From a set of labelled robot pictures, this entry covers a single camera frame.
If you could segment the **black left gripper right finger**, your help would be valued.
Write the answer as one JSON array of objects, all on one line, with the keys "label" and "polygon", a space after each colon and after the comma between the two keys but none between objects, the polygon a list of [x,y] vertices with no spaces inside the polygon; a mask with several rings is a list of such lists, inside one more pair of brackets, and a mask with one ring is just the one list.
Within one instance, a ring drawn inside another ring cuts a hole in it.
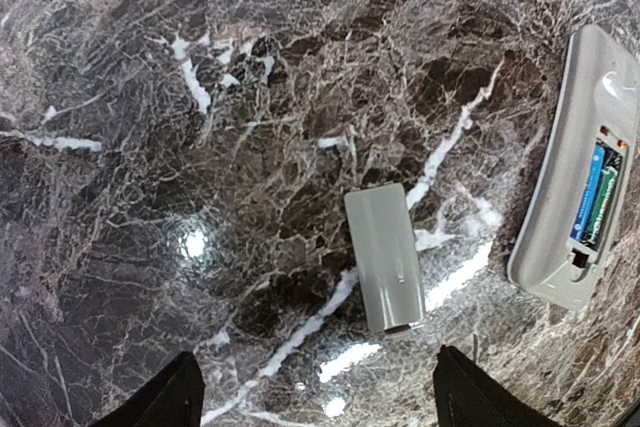
[{"label": "black left gripper right finger", "polygon": [[433,385],[439,426],[558,426],[453,346],[441,346]]}]

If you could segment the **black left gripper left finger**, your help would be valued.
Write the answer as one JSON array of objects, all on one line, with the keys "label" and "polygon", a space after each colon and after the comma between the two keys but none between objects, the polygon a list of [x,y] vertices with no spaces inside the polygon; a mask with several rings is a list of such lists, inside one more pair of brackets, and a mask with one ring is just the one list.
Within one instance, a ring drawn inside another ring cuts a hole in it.
[{"label": "black left gripper left finger", "polygon": [[205,384],[196,357],[183,351],[94,427],[199,427]]}]

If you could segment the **grey battery cover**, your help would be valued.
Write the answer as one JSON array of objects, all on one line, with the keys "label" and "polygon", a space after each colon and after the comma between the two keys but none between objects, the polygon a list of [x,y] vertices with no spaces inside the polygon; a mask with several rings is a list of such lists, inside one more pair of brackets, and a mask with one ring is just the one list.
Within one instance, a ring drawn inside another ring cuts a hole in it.
[{"label": "grey battery cover", "polygon": [[344,204],[369,329],[387,332],[421,322],[424,288],[403,186],[353,191]]}]

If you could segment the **blue AAA battery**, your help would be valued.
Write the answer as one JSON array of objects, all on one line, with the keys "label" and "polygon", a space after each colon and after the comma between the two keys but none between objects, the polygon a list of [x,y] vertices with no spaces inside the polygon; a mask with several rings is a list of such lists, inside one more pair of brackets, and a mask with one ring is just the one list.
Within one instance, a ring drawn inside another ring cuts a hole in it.
[{"label": "blue AAA battery", "polygon": [[597,143],[591,156],[589,176],[571,232],[571,238],[576,241],[582,241],[586,234],[588,221],[598,190],[599,179],[604,165],[605,156],[605,148],[601,143]]}]

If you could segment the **green AAA battery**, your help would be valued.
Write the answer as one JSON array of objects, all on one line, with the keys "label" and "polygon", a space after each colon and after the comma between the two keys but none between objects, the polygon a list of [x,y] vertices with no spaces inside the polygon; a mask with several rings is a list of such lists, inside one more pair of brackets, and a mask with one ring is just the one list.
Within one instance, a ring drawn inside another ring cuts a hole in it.
[{"label": "green AAA battery", "polygon": [[582,241],[583,244],[594,251],[598,249],[602,237],[607,215],[615,197],[616,185],[622,165],[621,154],[609,147],[605,147],[604,150],[604,164],[600,173],[598,189]]}]

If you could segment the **white remote control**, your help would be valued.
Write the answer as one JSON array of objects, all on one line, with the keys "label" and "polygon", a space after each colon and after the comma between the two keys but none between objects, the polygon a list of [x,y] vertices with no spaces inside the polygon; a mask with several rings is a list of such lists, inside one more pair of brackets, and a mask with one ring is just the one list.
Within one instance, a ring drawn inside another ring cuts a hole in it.
[{"label": "white remote control", "polygon": [[[591,299],[613,242],[639,126],[639,64],[595,24],[570,37],[540,174],[507,264],[522,290],[568,310]],[[622,155],[596,251],[571,238],[597,143]]]}]

